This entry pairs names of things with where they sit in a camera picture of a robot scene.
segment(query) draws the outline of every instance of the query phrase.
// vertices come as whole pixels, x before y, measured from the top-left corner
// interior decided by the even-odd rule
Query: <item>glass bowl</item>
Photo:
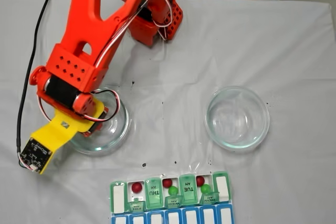
[[[233,152],[251,151],[267,134],[269,114],[255,92],[225,87],[213,94],[205,114],[205,127],[219,146]]]
[[[108,107],[109,112],[106,117],[109,117],[116,107],[114,95],[105,92],[96,94],[95,97]],[[69,144],[75,150],[88,155],[106,155],[116,150],[126,139],[130,126],[128,110],[121,100],[119,112],[111,120],[102,124],[102,128],[94,131],[90,136],[84,136],[78,132]]]

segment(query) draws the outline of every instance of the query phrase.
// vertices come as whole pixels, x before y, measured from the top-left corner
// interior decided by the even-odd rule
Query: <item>empty glass bowl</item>
[[[209,136],[234,152],[251,151],[265,138],[269,128],[267,107],[249,89],[231,86],[212,96],[205,114]]]

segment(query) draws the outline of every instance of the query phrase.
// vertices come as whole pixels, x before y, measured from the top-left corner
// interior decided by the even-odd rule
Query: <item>white tab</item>
[[[215,224],[215,216],[213,209],[204,209],[204,224]]]
[[[143,216],[137,216],[133,218],[133,224],[144,224]]]
[[[115,214],[121,214],[125,212],[124,209],[124,186],[113,187],[113,212]]]
[[[180,219],[178,216],[178,212],[170,212],[168,214],[169,224],[180,224]]]
[[[186,224],[197,224],[197,215],[195,210],[187,211],[185,215],[187,217]]]
[[[151,215],[151,224],[162,224],[162,215]]]
[[[222,224],[232,224],[230,208],[222,208],[220,216],[221,216]]]
[[[115,220],[115,224],[126,224],[126,217],[117,217]]]
[[[227,189],[226,177],[217,177],[216,182],[219,191],[219,201],[229,201],[229,190]]]

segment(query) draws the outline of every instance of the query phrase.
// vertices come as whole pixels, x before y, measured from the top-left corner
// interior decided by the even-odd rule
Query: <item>circuit board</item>
[[[51,157],[51,151],[31,138],[20,156],[26,165],[40,173]]]

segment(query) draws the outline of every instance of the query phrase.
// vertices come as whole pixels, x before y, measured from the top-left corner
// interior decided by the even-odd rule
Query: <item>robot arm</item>
[[[42,173],[54,152],[77,132],[99,129],[107,109],[93,97],[127,28],[134,39],[151,46],[153,37],[172,39],[182,10],[175,0],[123,0],[124,5],[106,20],[100,0],[72,0],[65,34],[47,64],[30,75],[38,100],[55,108],[55,117],[30,136],[20,154],[23,164]],[[83,51],[85,44],[91,53]]]

